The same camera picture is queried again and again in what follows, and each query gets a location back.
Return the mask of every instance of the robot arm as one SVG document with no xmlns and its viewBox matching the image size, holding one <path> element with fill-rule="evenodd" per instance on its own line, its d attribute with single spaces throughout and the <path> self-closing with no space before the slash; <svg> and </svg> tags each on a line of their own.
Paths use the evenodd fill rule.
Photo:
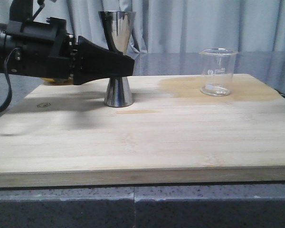
<svg viewBox="0 0 285 228">
<path fill-rule="evenodd" d="M 131 76 L 134 60 L 120 52 L 99 47 L 84 37 L 78 42 L 66 30 L 66 20 L 34 18 L 33 0 L 13 0 L 8 24 L 0 24 L 0 73 L 10 55 L 8 74 L 45 78 L 73 79 L 74 85 L 110 77 Z"/>
</svg>

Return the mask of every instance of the dark countertop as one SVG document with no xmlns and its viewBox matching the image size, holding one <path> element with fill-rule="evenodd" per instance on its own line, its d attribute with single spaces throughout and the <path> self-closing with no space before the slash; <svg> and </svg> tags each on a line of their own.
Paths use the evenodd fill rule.
<svg viewBox="0 0 285 228">
<path fill-rule="evenodd" d="M 198 53 L 130 55 L 136 76 L 200 73 Z M 285 94 L 285 52 L 239 53 L 235 73 Z M 11 107 L 42 83 L 26 76 L 11 82 Z M 0 103 L 6 91 L 0 75 Z M 134 226 L 284 228 L 285 182 L 0 189 L 0 228 Z"/>
</svg>

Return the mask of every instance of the jigger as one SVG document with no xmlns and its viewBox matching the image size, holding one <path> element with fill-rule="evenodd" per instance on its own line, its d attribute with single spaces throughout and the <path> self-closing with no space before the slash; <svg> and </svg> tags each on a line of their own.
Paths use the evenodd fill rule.
<svg viewBox="0 0 285 228">
<path fill-rule="evenodd" d="M 110 51 L 126 54 L 136 12 L 100 11 L 104 36 Z M 127 77 L 110 78 L 104 103 L 111 107 L 133 104 Z"/>
</svg>

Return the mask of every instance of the bamboo cutting board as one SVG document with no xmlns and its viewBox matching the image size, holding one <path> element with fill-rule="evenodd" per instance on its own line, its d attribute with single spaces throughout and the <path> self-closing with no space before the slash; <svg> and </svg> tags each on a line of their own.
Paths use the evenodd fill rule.
<svg viewBox="0 0 285 228">
<path fill-rule="evenodd" d="M 200 80 L 129 77 L 125 108 L 104 105 L 106 79 L 39 86 L 0 118 L 0 187 L 285 180 L 285 99 L 249 75 L 225 97 Z"/>
</svg>

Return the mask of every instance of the gray curtain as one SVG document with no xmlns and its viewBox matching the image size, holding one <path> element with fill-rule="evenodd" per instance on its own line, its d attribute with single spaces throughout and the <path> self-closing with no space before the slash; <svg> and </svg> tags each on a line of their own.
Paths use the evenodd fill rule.
<svg viewBox="0 0 285 228">
<path fill-rule="evenodd" d="M 11 0 L 0 0 L 0 22 Z M 37 17 L 65 18 L 68 31 L 106 47 L 100 10 L 136 11 L 131 52 L 285 51 L 285 0 L 57 0 Z"/>
</svg>

